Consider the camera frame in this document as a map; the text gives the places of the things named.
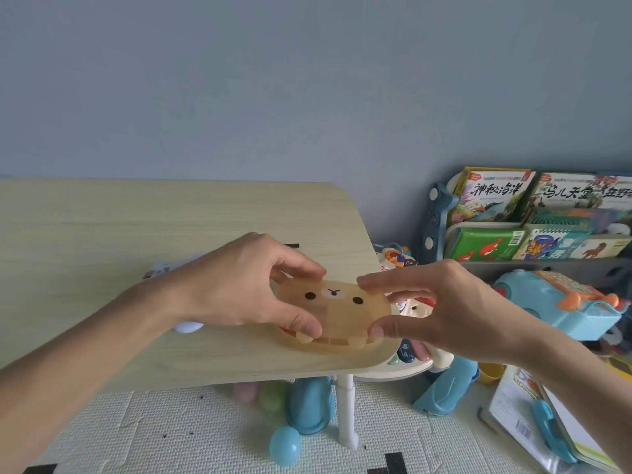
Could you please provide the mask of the wild animal picture book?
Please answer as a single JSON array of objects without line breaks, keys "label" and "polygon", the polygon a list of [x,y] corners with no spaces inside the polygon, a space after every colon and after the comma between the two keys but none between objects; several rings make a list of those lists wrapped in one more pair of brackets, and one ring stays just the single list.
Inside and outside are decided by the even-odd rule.
[{"label": "wild animal picture book", "polygon": [[596,207],[616,211],[632,211],[632,175],[597,174]]}]

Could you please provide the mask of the light blue plastic ball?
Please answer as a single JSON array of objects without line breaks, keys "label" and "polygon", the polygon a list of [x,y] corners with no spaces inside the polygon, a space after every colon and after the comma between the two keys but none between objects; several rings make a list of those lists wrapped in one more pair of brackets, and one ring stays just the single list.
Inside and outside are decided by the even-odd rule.
[{"label": "light blue plastic ball", "polygon": [[284,426],[276,429],[269,442],[271,460],[282,468],[293,466],[299,459],[303,448],[301,434],[293,427]]}]

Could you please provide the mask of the teal comb pattern book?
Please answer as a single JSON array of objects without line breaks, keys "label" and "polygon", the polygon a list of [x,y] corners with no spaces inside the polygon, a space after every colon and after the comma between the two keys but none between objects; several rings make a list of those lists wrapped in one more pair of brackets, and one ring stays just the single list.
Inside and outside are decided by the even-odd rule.
[{"label": "teal comb pattern book", "polygon": [[578,225],[590,234],[604,234],[618,219],[619,211],[608,208],[572,208],[564,206],[532,208],[522,224]]}]

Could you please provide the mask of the white barcode book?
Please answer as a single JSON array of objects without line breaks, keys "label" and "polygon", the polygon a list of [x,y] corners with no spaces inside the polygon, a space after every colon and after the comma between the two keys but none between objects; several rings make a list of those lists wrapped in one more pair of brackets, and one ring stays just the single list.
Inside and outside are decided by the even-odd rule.
[{"label": "white barcode book", "polygon": [[546,444],[532,412],[535,402],[541,400],[535,379],[521,368],[507,366],[488,412],[547,474],[583,474],[579,465],[565,462]]}]

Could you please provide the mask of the translucent brown bear face box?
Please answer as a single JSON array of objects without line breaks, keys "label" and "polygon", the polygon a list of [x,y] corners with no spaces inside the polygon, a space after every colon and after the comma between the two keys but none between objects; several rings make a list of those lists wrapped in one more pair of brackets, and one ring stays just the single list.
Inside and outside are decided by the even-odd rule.
[{"label": "translucent brown bear face box", "polygon": [[322,327],[320,337],[280,328],[282,341],[302,351],[342,355],[376,348],[382,339],[368,337],[368,328],[391,315],[384,294],[369,294],[356,284],[291,278],[274,292],[280,301],[311,313]]}]

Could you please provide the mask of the person's left forearm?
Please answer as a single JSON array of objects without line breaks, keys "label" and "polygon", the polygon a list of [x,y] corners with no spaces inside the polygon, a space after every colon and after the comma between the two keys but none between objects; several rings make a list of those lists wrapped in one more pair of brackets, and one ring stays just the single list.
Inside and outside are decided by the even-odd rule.
[{"label": "person's left forearm", "polygon": [[0,474],[19,474],[135,356],[175,324],[166,276],[145,280],[0,369]]}]

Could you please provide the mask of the blue toy table leg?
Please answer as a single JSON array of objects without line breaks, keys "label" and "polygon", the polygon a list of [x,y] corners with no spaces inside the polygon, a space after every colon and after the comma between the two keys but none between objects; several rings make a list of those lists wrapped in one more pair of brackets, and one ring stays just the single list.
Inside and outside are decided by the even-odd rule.
[{"label": "blue toy table leg", "polygon": [[330,376],[295,379],[289,388],[285,416],[302,436],[315,435],[328,426],[336,412]]},{"label": "blue toy table leg", "polygon": [[443,371],[412,408],[432,416],[452,414],[460,399],[469,390],[478,374],[476,361],[455,356],[452,364]]}]

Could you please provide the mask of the light blue toy telephone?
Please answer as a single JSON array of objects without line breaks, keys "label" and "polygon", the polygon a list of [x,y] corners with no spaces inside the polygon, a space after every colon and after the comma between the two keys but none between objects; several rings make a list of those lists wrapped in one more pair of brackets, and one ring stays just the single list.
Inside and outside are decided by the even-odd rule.
[{"label": "light blue toy telephone", "polygon": [[577,341],[598,341],[632,306],[555,271],[513,270],[493,288],[518,307]]}]

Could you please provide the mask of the person's left hand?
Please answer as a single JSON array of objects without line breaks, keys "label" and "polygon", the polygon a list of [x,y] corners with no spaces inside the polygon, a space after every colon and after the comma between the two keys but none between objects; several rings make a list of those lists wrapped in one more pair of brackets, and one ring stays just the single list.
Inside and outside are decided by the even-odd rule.
[{"label": "person's left hand", "polygon": [[267,300],[276,297],[270,272],[289,279],[322,280],[326,270],[268,234],[250,232],[152,279],[179,321],[218,326],[267,323]]}]

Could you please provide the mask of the white round toy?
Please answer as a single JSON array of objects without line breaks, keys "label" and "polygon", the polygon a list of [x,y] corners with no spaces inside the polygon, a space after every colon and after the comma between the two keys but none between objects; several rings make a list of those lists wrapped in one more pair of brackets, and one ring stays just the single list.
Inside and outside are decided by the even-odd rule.
[{"label": "white round toy", "polygon": [[[156,262],[153,264],[153,266],[151,266],[150,269],[148,269],[147,271],[145,271],[145,273],[142,276],[142,280],[147,280],[147,279],[151,279],[151,278],[155,278],[157,276],[160,276],[166,272],[171,272],[173,270],[175,270],[176,268],[193,261],[194,259],[197,259],[201,256],[203,256],[204,253],[196,253],[193,254],[192,256],[189,256],[187,258],[183,258],[183,259],[179,259],[179,260],[168,260],[168,261],[160,261],[160,262]],[[191,334],[193,332],[198,331],[199,329],[201,329],[203,327],[203,323],[199,323],[199,322],[192,322],[192,321],[186,321],[186,322],[181,322],[178,325],[174,326],[172,329],[173,331],[179,333],[179,334]]]}]

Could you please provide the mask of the white colourful toy activity table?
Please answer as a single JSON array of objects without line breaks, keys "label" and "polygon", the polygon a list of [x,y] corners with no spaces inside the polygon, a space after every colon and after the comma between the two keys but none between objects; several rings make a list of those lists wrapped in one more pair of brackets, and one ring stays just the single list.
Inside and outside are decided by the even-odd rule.
[{"label": "white colourful toy activity table", "polygon": [[[383,271],[417,265],[407,247],[396,243],[374,245],[375,254]],[[399,315],[411,318],[428,317],[435,302],[429,298],[415,297],[396,303]],[[401,341],[390,360],[376,366],[371,372],[354,377],[358,382],[399,381],[430,370],[442,372],[454,362],[454,354],[418,341]]]}]

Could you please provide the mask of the yellow plastic cup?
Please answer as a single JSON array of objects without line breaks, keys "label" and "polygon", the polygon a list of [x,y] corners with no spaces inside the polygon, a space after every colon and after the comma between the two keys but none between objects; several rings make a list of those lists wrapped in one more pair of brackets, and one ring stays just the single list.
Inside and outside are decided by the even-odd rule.
[{"label": "yellow plastic cup", "polygon": [[505,366],[496,363],[478,363],[477,383],[481,385],[494,385],[504,374]]}]

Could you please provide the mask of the white green edged book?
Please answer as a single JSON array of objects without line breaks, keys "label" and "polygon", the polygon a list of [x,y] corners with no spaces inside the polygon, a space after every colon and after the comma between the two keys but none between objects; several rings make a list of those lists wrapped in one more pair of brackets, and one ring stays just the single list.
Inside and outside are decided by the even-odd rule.
[{"label": "white green edged book", "polygon": [[540,386],[542,400],[549,403],[556,421],[571,452],[579,459],[580,467],[591,466],[609,474],[622,474],[612,459],[588,434],[588,431],[580,424],[562,402],[543,385]]}]

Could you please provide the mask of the blue yellow picture book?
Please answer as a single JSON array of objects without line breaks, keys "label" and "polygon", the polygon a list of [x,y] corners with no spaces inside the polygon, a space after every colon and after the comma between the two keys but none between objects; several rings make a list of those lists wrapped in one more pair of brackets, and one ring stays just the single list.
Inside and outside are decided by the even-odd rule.
[{"label": "blue yellow picture book", "polygon": [[590,234],[589,229],[581,227],[528,225],[525,240],[512,260],[565,260]]}]

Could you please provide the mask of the light pink plastic ball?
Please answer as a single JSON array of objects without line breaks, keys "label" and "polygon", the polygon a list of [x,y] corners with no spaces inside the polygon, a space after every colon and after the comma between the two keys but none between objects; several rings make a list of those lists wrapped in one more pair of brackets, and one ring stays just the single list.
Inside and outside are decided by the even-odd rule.
[{"label": "light pink plastic ball", "polygon": [[233,396],[243,404],[256,402],[260,392],[260,382],[241,382],[233,384]]}]

